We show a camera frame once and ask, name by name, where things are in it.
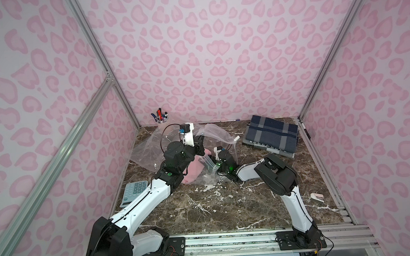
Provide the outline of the pink blanket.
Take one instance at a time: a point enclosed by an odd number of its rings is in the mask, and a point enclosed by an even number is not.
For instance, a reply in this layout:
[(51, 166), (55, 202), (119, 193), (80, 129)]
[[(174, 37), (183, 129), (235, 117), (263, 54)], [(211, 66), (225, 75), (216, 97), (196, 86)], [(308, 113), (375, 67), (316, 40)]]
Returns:
[(182, 183), (185, 185), (192, 184), (195, 180), (199, 177), (203, 169), (205, 168), (204, 165), (200, 162), (201, 156), (196, 155), (194, 160), (188, 165), (187, 174), (185, 175)]

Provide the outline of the clear plastic vacuum bag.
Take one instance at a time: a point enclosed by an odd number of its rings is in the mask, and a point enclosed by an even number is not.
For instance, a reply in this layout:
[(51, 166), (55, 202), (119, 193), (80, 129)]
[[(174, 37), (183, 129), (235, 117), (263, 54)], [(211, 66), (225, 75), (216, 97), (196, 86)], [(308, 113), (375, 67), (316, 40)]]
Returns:
[[(171, 191), (177, 189), (183, 184), (182, 180), (187, 174), (188, 165), (196, 156), (194, 147), (185, 146), (181, 142), (180, 125), (179, 123), (170, 124), (162, 130), (156, 130), (133, 151), (131, 160), (154, 173), (153, 186), (163, 182)], [(236, 161), (237, 142), (234, 142), (236, 137), (215, 124), (194, 125), (193, 136), (204, 136), (203, 146), (205, 147), (205, 155), (200, 158), (204, 169), (193, 183), (215, 185), (223, 180), (230, 181), (226, 177), (219, 176), (216, 171), (210, 171), (208, 156), (215, 156), (214, 147), (222, 146), (232, 154)]]

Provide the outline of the dark blanket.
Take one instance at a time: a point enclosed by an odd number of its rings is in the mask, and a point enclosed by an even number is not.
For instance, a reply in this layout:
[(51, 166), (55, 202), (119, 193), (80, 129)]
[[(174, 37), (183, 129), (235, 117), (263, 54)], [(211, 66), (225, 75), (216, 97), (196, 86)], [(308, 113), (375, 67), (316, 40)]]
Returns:
[(299, 131), (295, 124), (255, 115), (244, 136), (246, 144), (273, 149), (293, 156), (298, 145)]

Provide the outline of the grey white checked blanket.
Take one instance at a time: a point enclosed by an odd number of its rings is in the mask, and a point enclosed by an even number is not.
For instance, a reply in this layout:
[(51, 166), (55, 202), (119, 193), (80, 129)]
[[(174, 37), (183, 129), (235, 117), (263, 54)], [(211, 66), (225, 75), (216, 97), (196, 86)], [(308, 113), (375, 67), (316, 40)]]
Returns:
[(256, 143), (253, 143), (253, 142), (249, 142), (246, 139), (243, 140), (242, 143), (244, 145), (253, 146), (254, 148), (262, 149), (262, 150), (268, 151), (270, 153), (272, 152), (274, 154), (281, 155), (281, 156), (284, 156), (284, 157), (288, 157), (288, 158), (291, 158), (291, 159), (295, 157), (294, 153), (289, 153), (289, 152), (286, 152), (284, 150), (280, 150), (280, 149), (277, 149), (277, 148), (274, 148), (274, 147), (269, 147), (268, 145), (256, 144)]

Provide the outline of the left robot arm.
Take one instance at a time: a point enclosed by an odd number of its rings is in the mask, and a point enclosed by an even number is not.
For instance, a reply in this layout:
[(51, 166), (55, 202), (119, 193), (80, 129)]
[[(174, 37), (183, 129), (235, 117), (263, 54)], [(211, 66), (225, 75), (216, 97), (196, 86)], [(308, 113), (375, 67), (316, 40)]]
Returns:
[(195, 156), (205, 155), (202, 136), (186, 136), (171, 142), (164, 152), (164, 161), (141, 195), (119, 213), (94, 223), (86, 256), (163, 255), (168, 250), (169, 234), (153, 227), (136, 234), (150, 213), (182, 183)]

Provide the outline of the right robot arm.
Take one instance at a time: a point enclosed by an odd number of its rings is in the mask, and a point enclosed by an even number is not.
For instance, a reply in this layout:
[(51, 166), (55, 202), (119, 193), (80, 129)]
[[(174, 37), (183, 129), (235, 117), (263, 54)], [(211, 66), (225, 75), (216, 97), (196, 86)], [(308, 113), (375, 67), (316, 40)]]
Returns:
[(238, 165), (232, 154), (222, 150), (213, 158), (216, 173), (233, 182), (259, 178), (279, 195), (289, 212), (292, 230), (276, 232), (280, 250), (320, 250), (327, 247), (325, 236), (306, 210), (300, 195), (297, 172), (276, 154), (270, 153), (253, 163)]

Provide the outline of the blue marker pen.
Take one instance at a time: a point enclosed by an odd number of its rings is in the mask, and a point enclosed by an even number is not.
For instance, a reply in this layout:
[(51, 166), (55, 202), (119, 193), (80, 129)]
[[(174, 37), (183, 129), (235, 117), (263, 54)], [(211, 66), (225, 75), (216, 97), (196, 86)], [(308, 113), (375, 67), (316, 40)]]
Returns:
[(156, 123), (160, 123), (160, 118), (159, 116), (155, 115), (154, 113), (151, 113), (151, 116), (154, 118)]

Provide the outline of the light blue calculator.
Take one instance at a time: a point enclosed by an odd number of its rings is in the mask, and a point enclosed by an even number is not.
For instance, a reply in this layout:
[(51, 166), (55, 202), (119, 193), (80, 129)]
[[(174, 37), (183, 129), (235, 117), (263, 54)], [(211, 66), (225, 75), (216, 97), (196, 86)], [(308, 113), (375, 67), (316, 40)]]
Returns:
[(148, 181), (138, 181), (126, 184), (120, 208), (125, 208), (132, 201), (136, 200), (136, 198), (138, 198), (141, 193), (148, 187), (148, 184)]

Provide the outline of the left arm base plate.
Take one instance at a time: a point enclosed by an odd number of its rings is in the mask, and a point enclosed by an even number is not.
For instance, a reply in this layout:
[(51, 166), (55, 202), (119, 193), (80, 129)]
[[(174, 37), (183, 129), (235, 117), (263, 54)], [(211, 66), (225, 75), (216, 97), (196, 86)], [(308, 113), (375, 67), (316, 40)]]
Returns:
[(180, 256), (185, 255), (186, 238), (185, 237), (173, 237), (167, 241), (163, 241), (161, 247), (155, 251), (147, 253), (143, 256), (169, 256), (173, 252)]

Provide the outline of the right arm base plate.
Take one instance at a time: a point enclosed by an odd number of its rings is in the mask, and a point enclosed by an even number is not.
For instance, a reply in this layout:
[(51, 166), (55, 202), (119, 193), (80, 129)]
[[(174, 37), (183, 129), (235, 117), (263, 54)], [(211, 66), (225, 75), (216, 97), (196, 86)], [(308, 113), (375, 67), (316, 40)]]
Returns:
[(280, 250), (321, 250), (327, 248), (327, 243), (322, 232), (316, 228), (311, 228), (307, 232), (298, 230), (288, 232), (276, 232), (275, 240), (280, 246)]

